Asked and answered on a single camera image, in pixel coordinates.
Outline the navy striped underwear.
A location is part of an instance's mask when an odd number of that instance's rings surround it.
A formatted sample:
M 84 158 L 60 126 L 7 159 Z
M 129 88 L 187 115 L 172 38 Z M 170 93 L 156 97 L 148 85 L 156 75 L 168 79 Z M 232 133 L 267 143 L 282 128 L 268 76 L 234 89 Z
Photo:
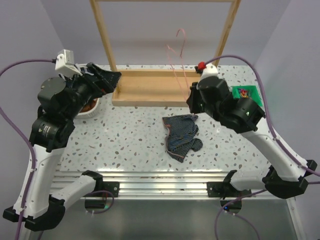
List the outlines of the navy striped underwear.
M 183 163 L 188 152 L 198 152 L 203 142 L 196 138 L 199 127 L 198 116 L 184 114 L 162 117 L 162 123 L 168 133 L 165 137 L 165 151 L 174 160 Z

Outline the pink wire hanger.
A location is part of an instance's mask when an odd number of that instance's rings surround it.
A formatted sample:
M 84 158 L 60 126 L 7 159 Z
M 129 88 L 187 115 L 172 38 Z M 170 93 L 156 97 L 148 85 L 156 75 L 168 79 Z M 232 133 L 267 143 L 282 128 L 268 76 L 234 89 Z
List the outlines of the pink wire hanger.
M 177 84 L 179 85 L 181 95 L 183 96 L 184 101 L 186 101 L 189 96 L 189 92 L 190 92 L 188 78 L 187 78 L 187 74 L 186 74 L 186 70 L 185 70 L 184 59 L 183 59 L 183 52 L 184 52 L 184 47 L 185 47 L 185 44 L 187 41 L 187 34 L 183 28 L 179 28 L 176 32 L 176 37 L 178 37 L 180 33 L 183 34 L 183 41 L 182 41 L 182 45 L 180 48 L 180 52 L 177 53 L 172 47 L 169 46 L 169 44 L 165 44 L 165 53 L 166 53 L 166 57 L 168 59 L 169 65 L 171 67 L 171 70 L 173 72 L 174 78 L 175 78 Z M 179 63 L 180 63 L 180 66 L 182 67 L 182 76 L 183 76 L 184 82 L 186 84 L 187 93 L 185 93 L 185 89 L 182 87 L 182 84 L 180 83 L 180 80 L 178 78 L 177 71 L 173 65 L 170 53 L 173 53 L 175 56 L 179 57 Z

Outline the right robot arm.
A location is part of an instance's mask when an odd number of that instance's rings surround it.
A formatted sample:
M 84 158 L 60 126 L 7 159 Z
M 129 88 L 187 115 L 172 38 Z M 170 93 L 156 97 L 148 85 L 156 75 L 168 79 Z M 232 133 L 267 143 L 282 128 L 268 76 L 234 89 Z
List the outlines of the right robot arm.
M 227 82 L 208 76 L 190 86 L 186 101 L 193 114 L 206 113 L 228 129 L 251 142 L 269 161 L 270 166 L 255 171 L 230 171 L 214 190 L 223 197 L 238 197 L 250 190 L 266 190 L 280 199 L 305 193 L 307 176 L 317 163 L 306 160 L 281 141 L 268 126 L 264 110 L 251 98 L 235 98 Z

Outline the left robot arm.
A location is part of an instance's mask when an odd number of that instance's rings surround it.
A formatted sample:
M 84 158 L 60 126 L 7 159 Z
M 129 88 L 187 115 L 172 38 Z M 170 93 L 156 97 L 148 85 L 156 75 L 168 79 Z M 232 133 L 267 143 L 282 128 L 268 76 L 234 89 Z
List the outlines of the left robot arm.
M 56 166 L 75 129 L 75 117 L 90 101 L 113 93 L 121 76 L 119 71 L 88 63 L 79 74 L 52 77 L 42 83 L 37 119 L 26 141 L 30 146 L 29 172 L 16 203 L 4 210 L 5 219 L 24 223 L 33 232 L 51 230 L 80 198 L 106 192 L 102 175 L 91 170 L 55 193 L 50 189 Z

